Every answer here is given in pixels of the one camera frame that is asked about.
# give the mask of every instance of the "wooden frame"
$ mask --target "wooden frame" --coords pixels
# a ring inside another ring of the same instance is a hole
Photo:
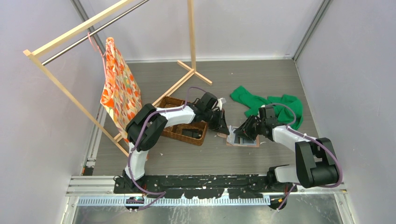
[[[57,46],[76,36],[77,34],[84,32],[92,25],[98,23],[109,15],[115,13],[121,8],[125,7],[129,3],[134,0],[120,0],[109,8],[103,10],[87,21],[81,23],[75,28],[67,31],[61,36],[55,38],[49,43],[43,45],[37,50],[30,52],[29,50],[25,50],[23,53],[30,59],[32,62],[43,71],[45,75],[108,137],[110,140],[126,155],[128,156],[128,152],[118,143],[122,137],[121,134],[116,135],[115,137],[111,136],[108,131],[85,109],[85,107],[62,85],[61,82],[40,62],[39,57],[44,54],[50,52]],[[200,73],[197,72],[197,64],[196,64],[196,55],[195,55],[195,29],[194,29],[194,0],[187,0],[188,5],[188,20],[189,20],[189,30],[190,30],[190,50],[191,50],[191,67],[184,64],[181,61],[177,61],[177,64],[188,70],[188,72],[177,81],[172,87],[170,87],[162,96],[160,96],[154,103],[154,106],[158,106],[159,102],[165,96],[170,96],[173,92],[175,92],[181,85],[183,85],[190,77],[196,75],[204,82],[209,85],[212,85],[212,81],[208,78],[204,77]]]

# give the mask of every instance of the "brown basket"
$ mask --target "brown basket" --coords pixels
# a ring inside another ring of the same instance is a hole
[[[173,97],[164,97],[161,100],[159,107],[170,108],[170,107],[181,106],[183,103],[184,100],[181,99],[176,99]],[[195,139],[189,136],[182,135],[183,129],[199,129],[200,131],[202,131],[202,136],[199,139]],[[204,143],[207,130],[208,130],[208,124],[206,122],[201,121],[199,123],[194,123],[194,124],[180,124],[180,125],[167,127],[164,129],[161,135],[171,139],[176,139],[182,142],[193,144],[196,146],[201,146]]]

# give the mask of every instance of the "black mounting plate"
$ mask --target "black mounting plate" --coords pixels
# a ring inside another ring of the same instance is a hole
[[[115,194],[142,193],[135,187],[130,178],[123,172],[123,176],[114,177]],[[251,175],[145,175],[137,183],[151,192],[166,191],[165,198],[186,198],[197,196],[203,198],[219,198],[225,189],[230,199],[260,198],[261,193],[278,192],[283,194],[286,186],[291,183],[269,184],[266,176]]]

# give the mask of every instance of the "floral fabric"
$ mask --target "floral fabric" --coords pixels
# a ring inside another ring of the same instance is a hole
[[[100,103],[127,141],[125,127],[141,109],[141,93],[112,37],[106,39],[106,81]]]

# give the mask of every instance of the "white wall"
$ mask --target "white wall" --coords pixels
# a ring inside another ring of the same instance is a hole
[[[359,223],[394,223],[396,2],[333,1],[297,65]]]
[[[117,1],[81,3],[92,17]],[[321,2],[195,0],[197,58],[291,58]],[[114,37],[126,60],[189,59],[187,0],[151,0],[101,35]]]
[[[56,224],[93,124],[22,51],[81,20],[68,0],[5,1],[0,18],[0,222]],[[89,43],[47,67],[91,113],[98,111],[104,75]]]

